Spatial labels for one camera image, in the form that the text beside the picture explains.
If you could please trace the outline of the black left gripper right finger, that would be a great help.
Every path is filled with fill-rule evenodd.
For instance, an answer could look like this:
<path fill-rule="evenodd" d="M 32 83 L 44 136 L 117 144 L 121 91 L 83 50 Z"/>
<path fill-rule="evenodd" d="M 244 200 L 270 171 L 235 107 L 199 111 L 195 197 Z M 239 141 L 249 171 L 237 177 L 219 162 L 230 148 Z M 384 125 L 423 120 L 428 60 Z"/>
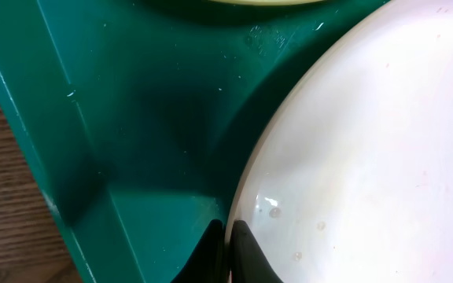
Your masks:
<path fill-rule="evenodd" d="M 282 283 L 243 220 L 232 226 L 230 271 L 232 283 Z"/>

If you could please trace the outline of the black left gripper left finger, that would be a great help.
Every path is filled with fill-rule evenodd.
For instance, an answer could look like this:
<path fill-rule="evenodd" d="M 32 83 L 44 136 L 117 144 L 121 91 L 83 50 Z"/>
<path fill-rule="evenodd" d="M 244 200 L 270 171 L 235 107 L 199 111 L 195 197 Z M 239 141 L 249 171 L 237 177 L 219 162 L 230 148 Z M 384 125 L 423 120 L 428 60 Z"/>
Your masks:
<path fill-rule="evenodd" d="M 171 283 L 220 283 L 225 281 L 224 227 L 213 219 L 198 241 L 185 266 Z"/>

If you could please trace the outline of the white plate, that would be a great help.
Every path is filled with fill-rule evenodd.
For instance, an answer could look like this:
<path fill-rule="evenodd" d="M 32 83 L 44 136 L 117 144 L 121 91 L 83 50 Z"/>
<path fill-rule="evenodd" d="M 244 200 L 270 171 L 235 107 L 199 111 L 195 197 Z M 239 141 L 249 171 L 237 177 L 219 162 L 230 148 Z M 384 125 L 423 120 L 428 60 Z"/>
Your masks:
<path fill-rule="evenodd" d="M 284 282 L 453 282 L 453 0 L 384 4 L 282 102 L 227 229 Z"/>

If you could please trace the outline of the teal plastic tray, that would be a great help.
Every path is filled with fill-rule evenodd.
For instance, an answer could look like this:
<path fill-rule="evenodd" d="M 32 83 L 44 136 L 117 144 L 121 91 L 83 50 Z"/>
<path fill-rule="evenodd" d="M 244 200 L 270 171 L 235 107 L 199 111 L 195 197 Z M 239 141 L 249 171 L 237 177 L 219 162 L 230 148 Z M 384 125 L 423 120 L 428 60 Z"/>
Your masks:
<path fill-rule="evenodd" d="M 0 1 L 0 105 L 87 282 L 169 282 L 302 75 L 383 0 Z"/>

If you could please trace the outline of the yellow-green plastic plate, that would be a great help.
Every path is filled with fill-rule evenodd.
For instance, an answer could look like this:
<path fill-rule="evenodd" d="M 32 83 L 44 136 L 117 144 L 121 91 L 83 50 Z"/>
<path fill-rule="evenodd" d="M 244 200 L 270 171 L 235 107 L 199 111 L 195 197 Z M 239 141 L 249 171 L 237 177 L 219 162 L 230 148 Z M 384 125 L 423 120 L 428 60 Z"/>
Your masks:
<path fill-rule="evenodd" d="M 210 0 L 210 1 L 244 6 L 298 6 L 315 2 L 324 2 L 325 0 Z"/>

